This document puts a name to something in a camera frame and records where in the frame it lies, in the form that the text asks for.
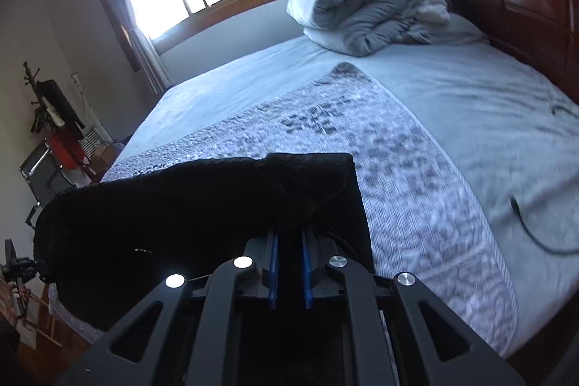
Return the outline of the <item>black padded pants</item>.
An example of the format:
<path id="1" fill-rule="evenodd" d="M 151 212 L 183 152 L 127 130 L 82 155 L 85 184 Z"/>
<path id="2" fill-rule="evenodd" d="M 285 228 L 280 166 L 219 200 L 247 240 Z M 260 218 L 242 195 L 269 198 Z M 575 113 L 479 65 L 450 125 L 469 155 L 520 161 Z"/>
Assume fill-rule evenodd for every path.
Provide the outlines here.
<path id="1" fill-rule="evenodd" d="M 33 256 L 71 314 L 108 330 L 168 275 L 210 274 L 253 238 L 306 231 L 373 267 L 349 154 L 197 160 L 71 190 L 42 210 Z"/>

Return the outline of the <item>black folding chair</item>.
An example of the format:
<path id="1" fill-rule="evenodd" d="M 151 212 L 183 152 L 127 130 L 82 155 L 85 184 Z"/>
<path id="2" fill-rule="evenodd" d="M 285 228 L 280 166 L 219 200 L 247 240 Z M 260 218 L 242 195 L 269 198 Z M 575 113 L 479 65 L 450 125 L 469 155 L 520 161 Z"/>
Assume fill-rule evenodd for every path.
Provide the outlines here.
<path id="1" fill-rule="evenodd" d="M 26 224 L 35 229 L 34 218 L 39 212 L 58 195 L 76 186 L 64 173 L 64 166 L 55 158 L 46 139 L 30 153 L 19 171 L 35 199 L 26 217 Z"/>

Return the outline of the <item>grey quilted bedspread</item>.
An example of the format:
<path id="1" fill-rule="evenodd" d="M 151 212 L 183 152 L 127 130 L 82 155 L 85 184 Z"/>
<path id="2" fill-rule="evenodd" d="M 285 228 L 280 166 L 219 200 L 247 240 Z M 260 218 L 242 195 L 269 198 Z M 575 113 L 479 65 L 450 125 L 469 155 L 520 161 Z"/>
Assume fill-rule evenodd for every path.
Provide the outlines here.
<path id="1" fill-rule="evenodd" d="M 514 287 L 477 198 L 419 120 L 352 64 L 128 158 L 106 182 L 197 160 L 315 153 L 353 157 L 371 270 L 416 274 L 505 353 L 517 327 Z"/>

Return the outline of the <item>red bag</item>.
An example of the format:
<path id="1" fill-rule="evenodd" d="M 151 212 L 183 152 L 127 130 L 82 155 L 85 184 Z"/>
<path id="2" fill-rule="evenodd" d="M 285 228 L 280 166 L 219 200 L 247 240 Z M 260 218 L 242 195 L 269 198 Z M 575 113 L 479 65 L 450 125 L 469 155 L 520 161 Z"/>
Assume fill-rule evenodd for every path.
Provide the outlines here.
<path id="1" fill-rule="evenodd" d="M 84 164 L 84 150 L 68 130 L 54 131 L 48 142 L 53 154 L 66 169 L 76 169 Z"/>

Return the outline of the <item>cardboard box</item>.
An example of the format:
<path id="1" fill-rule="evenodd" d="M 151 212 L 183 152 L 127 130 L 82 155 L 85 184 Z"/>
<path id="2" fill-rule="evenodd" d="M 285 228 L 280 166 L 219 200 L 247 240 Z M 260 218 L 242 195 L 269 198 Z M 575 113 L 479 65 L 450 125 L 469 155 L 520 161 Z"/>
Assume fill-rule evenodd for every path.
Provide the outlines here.
<path id="1" fill-rule="evenodd" d="M 117 159 L 118 152 L 113 144 L 102 144 L 96 148 L 90 158 L 90 167 L 94 173 L 106 173 Z"/>

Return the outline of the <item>wooden coat rack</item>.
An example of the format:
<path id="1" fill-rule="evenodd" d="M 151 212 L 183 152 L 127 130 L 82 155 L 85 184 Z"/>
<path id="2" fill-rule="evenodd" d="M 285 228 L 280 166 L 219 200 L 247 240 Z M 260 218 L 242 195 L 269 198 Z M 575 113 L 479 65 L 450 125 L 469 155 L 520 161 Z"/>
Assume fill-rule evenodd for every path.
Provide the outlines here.
<path id="1" fill-rule="evenodd" d="M 32 105 L 33 112 L 34 112 L 32 125 L 30 127 L 30 132 L 34 133 L 34 134 L 40 134 L 40 133 L 43 133 L 43 130 L 47 128 L 48 133 L 49 133 L 49 137 L 50 137 L 54 131 L 66 129 L 70 133 L 72 133 L 73 136 L 76 137 L 78 142 L 83 140 L 84 139 L 84 135 L 83 135 L 84 129 L 79 130 L 79 131 L 70 130 L 66 126 L 63 126 L 63 127 L 56 126 L 56 124 L 53 122 L 53 119 L 51 118 L 51 115 L 49 115 L 48 109 L 47 109 L 46 105 L 44 104 L 44 102 L 40 96 L 40 93 L 38 92 L 38 89 L 37 89 L 37 83 L 39 81 L 44 81 L 44 80 L 38 80 L 37 79 L 37 75 L 40 72 L 40 68 L 38 68 L 35 72 L 33 72 L 30 69 L 29 64 L 27 62 L 24 62 L 22 64 L 22 67 L 24 68 L 25 85 L 30 87 L 30 89 L 32 90 L 33 95 L 34 95 L 34 99 L 30 102 L 30 105 Z M 89 169 L 87 167 L 86 155 L 84 158 L 84 164 L 80 167 L 77 167 L 77 169 L 81 169 L 88 176 L 88 178 L 91 179 L 91 174 L 90 174 Z"/>

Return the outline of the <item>black garment on rack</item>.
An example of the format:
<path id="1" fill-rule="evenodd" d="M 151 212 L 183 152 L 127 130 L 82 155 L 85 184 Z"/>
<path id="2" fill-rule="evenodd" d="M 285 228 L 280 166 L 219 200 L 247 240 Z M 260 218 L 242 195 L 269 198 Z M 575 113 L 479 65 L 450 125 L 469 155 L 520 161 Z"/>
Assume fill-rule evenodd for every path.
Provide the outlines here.
<path id="1" fill-rule="evenodd" d="M 37 89 L 56 126 L 83 130 L 84 123 L 54 79 L 39 81 Z"/>

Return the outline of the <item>light blue bed sheet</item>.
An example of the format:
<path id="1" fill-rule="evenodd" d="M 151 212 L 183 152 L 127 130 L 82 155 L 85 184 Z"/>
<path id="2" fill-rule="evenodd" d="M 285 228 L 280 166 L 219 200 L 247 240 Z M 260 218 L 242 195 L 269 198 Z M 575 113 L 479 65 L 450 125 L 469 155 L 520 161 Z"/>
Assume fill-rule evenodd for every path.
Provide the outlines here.
<path id="1" fill-rule="evenodd" d="M 473 191 L 513 283 L 509 356 L 578 289 L 578 108 L 540 72 L 484 42 L 394 44 L 364 58 L 300 36 L 170 89 L 114 166 L 280 97 L 349 63 L 396 97 Z"/>

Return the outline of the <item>folded grey comforter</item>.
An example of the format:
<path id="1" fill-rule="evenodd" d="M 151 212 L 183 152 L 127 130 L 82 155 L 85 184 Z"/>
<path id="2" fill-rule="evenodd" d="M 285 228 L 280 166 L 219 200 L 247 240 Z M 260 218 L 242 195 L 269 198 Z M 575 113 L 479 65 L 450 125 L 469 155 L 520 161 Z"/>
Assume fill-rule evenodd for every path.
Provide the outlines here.
<path id="1" fill-rule="evenodd" d="M 313 43 L 366 57 L 392 44 L 486 43 L 457 8 L 458 0 L 288 0 L 287 13 Z"/>

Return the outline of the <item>grey curtain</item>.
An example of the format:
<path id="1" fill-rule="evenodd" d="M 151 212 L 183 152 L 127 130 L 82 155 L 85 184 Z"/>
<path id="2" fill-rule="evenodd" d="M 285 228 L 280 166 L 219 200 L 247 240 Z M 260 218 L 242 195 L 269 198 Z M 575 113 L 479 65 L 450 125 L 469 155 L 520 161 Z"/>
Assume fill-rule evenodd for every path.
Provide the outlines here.
<path id="1" fill-rule="evenodd" d="M 174 82 L 163 65 L 160 56 L 136 24 L 135 12 L 130 0 L 104 0 L 112 12 L 112 17 L 120 25 L 124 38 L 131 48 L 131 53 L 155 95 L 162 95 L 169 90 Z"/>

